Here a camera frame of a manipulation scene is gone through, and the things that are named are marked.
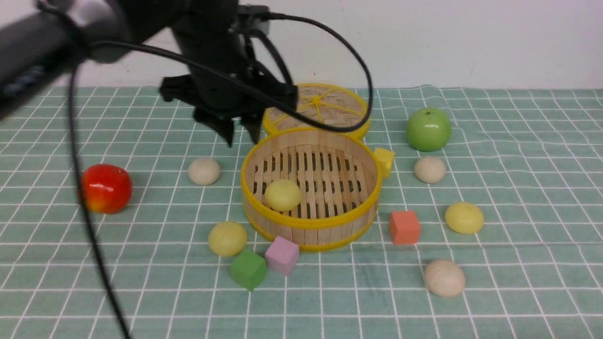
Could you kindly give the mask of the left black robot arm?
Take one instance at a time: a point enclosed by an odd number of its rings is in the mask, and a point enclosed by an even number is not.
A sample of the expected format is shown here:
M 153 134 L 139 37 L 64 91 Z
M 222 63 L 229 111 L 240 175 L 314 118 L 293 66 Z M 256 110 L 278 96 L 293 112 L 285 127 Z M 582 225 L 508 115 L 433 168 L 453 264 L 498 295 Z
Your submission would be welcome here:
M 169 28 L 182 56 L 210 67 L 165 77 L 159 94 L 194 107 L 196 122 L 228 144 L 234 118 L 258 143 L 265 110 L 295 109 L 298 90 L 279 82 L 256 60 L 250 36 L 267 41 L 266 6 L 237 0 L 39 0 L 38 10 L 1 29 L 1 118 L 8 118 L 77 62 L 113 64 L 129 50 L 92 44 L 110 40 L 141 44 Z

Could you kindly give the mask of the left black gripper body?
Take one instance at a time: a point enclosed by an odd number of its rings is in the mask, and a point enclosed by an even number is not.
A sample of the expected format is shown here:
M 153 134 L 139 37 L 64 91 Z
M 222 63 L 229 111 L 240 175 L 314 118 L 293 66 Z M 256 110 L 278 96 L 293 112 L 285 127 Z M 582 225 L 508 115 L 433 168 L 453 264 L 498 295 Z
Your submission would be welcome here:
M 185 58 L 226 75 L 222 78 L 191 66 L 187 75 L 163 79 L 159 88 L 162 99 L 166 102 L 178 99 L 193 106 L 197 122 L 214 129 L 232 129 L 233 118 L 241 117 L 248 129 L 260 127 L 270 104 L 239 90 L 233 80 L 295 109 L 297 87 L 291 80 L 278 81 L 255 59 L 253 52 L 248 54 L 244 38 L 239 34 L 194 28 L 174 28 L 172 34 Z

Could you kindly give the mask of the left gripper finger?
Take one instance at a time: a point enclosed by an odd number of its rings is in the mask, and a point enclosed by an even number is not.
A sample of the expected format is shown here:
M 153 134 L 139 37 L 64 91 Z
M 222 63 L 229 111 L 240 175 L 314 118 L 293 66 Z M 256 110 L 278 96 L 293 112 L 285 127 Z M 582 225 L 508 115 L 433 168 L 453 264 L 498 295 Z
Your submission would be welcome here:
M 258 144 L 262 133 L 263 113 L 244 114 L 240 118 L 240 124 L 248 131 L 254 145 Z
M 228 148 L 232 147 L 235 125 L 231 119 L 205 119 L 203 124 L 215 131 L 226 142 Z

